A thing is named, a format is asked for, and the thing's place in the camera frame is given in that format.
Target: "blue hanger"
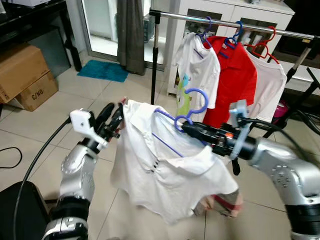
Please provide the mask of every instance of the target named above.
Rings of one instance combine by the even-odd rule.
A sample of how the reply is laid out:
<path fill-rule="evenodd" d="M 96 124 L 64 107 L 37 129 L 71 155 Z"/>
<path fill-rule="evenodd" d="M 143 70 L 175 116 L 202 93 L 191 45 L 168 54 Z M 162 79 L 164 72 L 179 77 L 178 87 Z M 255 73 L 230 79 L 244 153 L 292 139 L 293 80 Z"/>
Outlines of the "blue hanger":
<path fill-rule="evenodd" d="M 179 115 L 177 117 L 173 117 L 171 116 L 169 113 L 165 112 L 165 111 L 162 111 L 160 109 L 156 109 L 154 110 L 154 112 L 157 112 L 157 113 L 161 113 L 163 115 L 165 115 L 166 117 L 172 119 L 174 121 L 174 127 L 179 130 L 180 132 L 184 133 L 184 131 L 182 129 L 180 129 L 178 127 L 178 120 L 179 119 L 186 119 L 188 121 L 189 124 L 193 124 L 193 122 L 191 121 L 190 119 L 190 116 L 192 114 L 199 114 L 199 113 L 202 113 L 204 112 L 207 107 L 208 107 L 208 104 L 209 104 L 209 98 L 208 98 L 208 95 L 201 89 L 198 89 L 198 88 L 189 88 L 185 91 L 186 94 L 190 93 L 190 92 L 198 92 L 198 93 L 201 93 L 202 96 L 204 97 L 204 106 L 201 108 L 201 109 L 198 109 L 198 110 L 190 110 L 188 112 L 188 114 L 185 116 L 185 115 Z M 160 137 L 158 137 L 155 133 L 152 133 L 153 136 L 155 136 L 160 142 L 162 142 L 164 145 L 166 145 L 168 148 L 170 148 L 173 152 L 175 152 L 177 155 L 179 155 L 181 158 L 183 158 L 184 156 L 182 154 L 180 154 L 178 151 L 176 151 L 173 147 L 171 147 L 170 145 L 168 145 L 165 141 L 163 141 Z"/>
<path fill-rule="evenodd" d="M 207 34 L 206 34 L 207 32 L 209 32 L 209 30 L 211 29 L 211 26 L 212 26 L 211 17 L 210 16 L 206 16 L 205 18 L 210 21 L 209 22 L 209 27 L 207 27 L 202 34 L 196 33 L 195 35 L 200 37 L 202 43 L 207 42 L 208 45 L 210 46 L 210 48 L 212 48 L 210 42 L 207 40 Z"/>
<path fill-rule="evenodd" d="M 242 33 L 242 31 L 243 31 L 243 24 L 242 24 L 242 22 L 241 22 L 241 21 L 236 21 L 236 23 L 237 23 L 237 24 L 240 24 L 239 32 L 238 32 L 238 33 L 235 33 L 232 37 L 227 37 L 227 38 L 224 40 L 224 44 L 225 44 L 226 46 L 230 47 L 230 48 L 233 49 L 233 50 L 236 48 L 235 46 L 238 45 L 238 42 L 237 42 L 237 40 L 236 40 L 236 37 L 239 36 L 239 35 Z M 229 40 L 232 40 L 232 41 L 234 42 L 234 45 L 235 45 L 235 46 L 232 46 L 232 45 L 229 43 Z M 225 55 L 224 53 L 222 53 L 222 52 L 219 52 L 219 53 L 220 53 L 222 56 L 224 56 L 226 59 L 229 58 L 229 57 L 228 57 L 227 55 Z"/>

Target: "white cabinet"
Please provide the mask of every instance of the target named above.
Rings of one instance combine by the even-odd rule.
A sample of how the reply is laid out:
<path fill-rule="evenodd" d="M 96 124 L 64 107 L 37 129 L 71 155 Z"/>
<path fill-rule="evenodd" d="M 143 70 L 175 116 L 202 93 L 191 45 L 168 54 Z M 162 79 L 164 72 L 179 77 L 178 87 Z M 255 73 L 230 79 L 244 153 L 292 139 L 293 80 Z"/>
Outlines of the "white cabinet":
<path fill-rule="evenodd" d="M 263 27 L 274 26 L 284 30 L 289 24 L 294 11 L 285 3 L 275 0 L 261 0 L 260 4 L 245 3 L 244 0 L 177 0 L 171 6 L 170 12 L 195 17 L 210 16 L 212 19 L 228 22 L 242 21 L 244 24 L 258 25 Z M 177 51 L 185 32 L 197 32 L 197 28 L 203 30 L 201 24 L 189 23 L 184 20 L 170 19 L 168 33 L 170 44 L 167 46 L 167 65 L 164 68 L 165 77 L 168 79 L 167 92 L 175 94 L 175 80 L 177 67 L 173 66 L 173 56 Z M 236 28 L 213 25 L 211 35 L 232 37 Z M 239 41 L 249 41 L 252 44 L 255 39 L 269 39 L 271 34 L 259 32 L 245 32 L 238 37 Z M 272 53 L 281 36 L 268 43 L 269 51 Z M 264 54 L 265 50 L 257 49 Z"/>

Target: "cardboard box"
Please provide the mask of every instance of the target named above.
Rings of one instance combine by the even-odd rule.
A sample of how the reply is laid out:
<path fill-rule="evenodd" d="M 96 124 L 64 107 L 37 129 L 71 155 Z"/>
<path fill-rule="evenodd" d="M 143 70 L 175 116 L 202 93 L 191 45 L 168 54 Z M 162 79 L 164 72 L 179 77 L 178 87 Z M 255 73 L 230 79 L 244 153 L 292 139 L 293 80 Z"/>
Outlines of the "cardboard box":
<path fill-rule="evenodd" d="M 0 103 L 7 103 L 49 71 L 41 50 L 28 44 L 0 53 Z"/>
<path fill-rule="evenodd" d="M 39 80 L 23 90 L 14 99 L 8 102 L 9 105 L 33 112 L 53 94 L 58 91 L 58 84 L 52 73 L 49 71 Z"/>

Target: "red hanger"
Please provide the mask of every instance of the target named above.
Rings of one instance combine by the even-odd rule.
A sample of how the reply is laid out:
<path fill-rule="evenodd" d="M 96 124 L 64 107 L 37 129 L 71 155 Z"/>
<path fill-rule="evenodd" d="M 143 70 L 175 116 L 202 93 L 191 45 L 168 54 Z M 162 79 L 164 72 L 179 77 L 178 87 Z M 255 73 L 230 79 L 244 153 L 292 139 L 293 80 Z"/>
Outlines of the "red hanger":
<path fill-rule="evenodd" d="M 276 35 L 276 28 L 274 26 L 269 26 L 268 28 L 272 29 L 273 30 L 273 34 L 271 36 L 270 39 L 268 40 L 263 40 L 263 41 L 260 41 L 258 42 L 256 45 L 249 45 L 249 44 L 245 44 L 244 46 L 248 46 L 248 47 L 251 47 L 252 48 L 252 51 L 251 53 L 253 55 L 256 55 L 257 57 L 260 57 L 260 58 L 263 58 L 265 59 L 267 56 L 271 57 L 277 64 L 279 64 L 278 60 L 272 56 L 270 53 L 269 53 L 269 48 L 267 46 L 268 42 L 270 42 L 272 39 L 274 39 L 275 35 Z M 266 48 L 266 55 L 262 56 L 261 54 L 255 52 L 257 47 L 259 46 L 264 46 Z"/>

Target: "pink object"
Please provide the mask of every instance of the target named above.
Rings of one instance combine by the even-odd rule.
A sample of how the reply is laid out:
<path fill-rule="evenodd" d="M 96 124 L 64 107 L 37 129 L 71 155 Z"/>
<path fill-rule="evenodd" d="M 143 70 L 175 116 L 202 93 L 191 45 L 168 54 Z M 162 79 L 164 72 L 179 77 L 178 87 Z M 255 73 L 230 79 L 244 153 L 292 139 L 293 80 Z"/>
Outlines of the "pink object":
<path fill-rule="evenodd" d="M 281 118 L 289 110 L 287 103 L 284 100 L 280 100 L 276 110 L 274 112 L 274 118 Z"/>

